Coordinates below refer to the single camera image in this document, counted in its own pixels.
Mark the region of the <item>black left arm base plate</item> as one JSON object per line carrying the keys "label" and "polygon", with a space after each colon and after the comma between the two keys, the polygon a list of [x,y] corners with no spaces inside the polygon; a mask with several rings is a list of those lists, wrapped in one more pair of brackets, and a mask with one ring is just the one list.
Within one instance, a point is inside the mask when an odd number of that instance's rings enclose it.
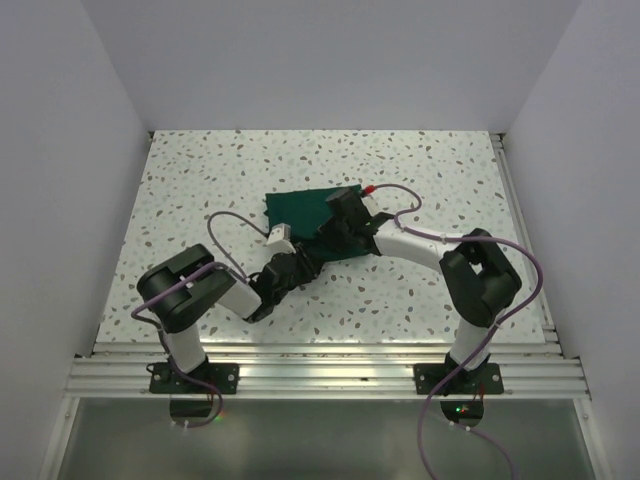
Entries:
{"label": "black left arm base plate", "polygon": [[146,366],[151,375],[149,392],[152,394],[205,394],[210,386],[223,395],[234,395],[239,382],[237,363],[207,363],[187,374],[178,374],[168,362]]}

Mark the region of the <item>green surgical drape cloth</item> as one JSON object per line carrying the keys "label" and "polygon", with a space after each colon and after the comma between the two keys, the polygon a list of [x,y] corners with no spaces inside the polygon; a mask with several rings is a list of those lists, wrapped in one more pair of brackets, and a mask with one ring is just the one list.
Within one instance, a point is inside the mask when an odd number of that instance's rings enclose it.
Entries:
{"label": "green surgical drape cloth", "polygon": [[325,263],[367,256],[366,250],[356,247],[338,251],[318,235],[318,228],[332,216],[326,199],[338,190],[340,187],[267,193],[264,214],[269,228],[289,225],[291,242],[301,243],[308,253]]}

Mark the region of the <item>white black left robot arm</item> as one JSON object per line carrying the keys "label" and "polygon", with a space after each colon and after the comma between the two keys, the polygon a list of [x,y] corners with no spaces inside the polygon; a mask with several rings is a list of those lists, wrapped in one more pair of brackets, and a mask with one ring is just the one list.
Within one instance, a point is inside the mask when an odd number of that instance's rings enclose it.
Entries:
{"label": "white black left robot arm", "polygon": [[315,280],[324,264],[298,243],[292,253],[273,255],[261,271],[244,280],[196,244],[142,275],[136,289],[144,303],[132,317],[155,326],[175,365],[173,381],[185,392],[197,392],[208,379],[197,321],[220,305],[247,323],[257,323],[289,292]]}

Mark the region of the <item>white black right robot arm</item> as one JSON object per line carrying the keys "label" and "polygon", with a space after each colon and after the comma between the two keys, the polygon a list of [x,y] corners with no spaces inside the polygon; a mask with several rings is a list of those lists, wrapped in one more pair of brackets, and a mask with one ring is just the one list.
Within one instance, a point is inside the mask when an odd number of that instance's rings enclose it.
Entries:
{"label": "white black right robot arm", "polygon": [[444,278],[460,316],[456,338],[446,357],[445,379],[451,389],[468,392],[481,380],[488,362],[490,327],[514,301],[522,281],[491,235],[476,229],[461,242],[420,228],[400,227],[381,211],[371,195],[342,188],[329,195],[329,219],[319,237],[338,251],[355,248],[431,269]]}

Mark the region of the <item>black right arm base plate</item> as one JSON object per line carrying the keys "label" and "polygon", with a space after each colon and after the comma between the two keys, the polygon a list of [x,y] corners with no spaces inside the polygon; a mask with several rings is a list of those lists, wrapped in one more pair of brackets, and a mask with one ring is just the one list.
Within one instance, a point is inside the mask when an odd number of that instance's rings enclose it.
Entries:
{"label": "black right arm base plate", "polygon": [[[418,363],[413,379],[418,395],[428,395],[452,369],[444,364]],[[505,392],[498,364],[488,363],[474,371],[462,370],[441,387],[437,395],[501,395]]]}

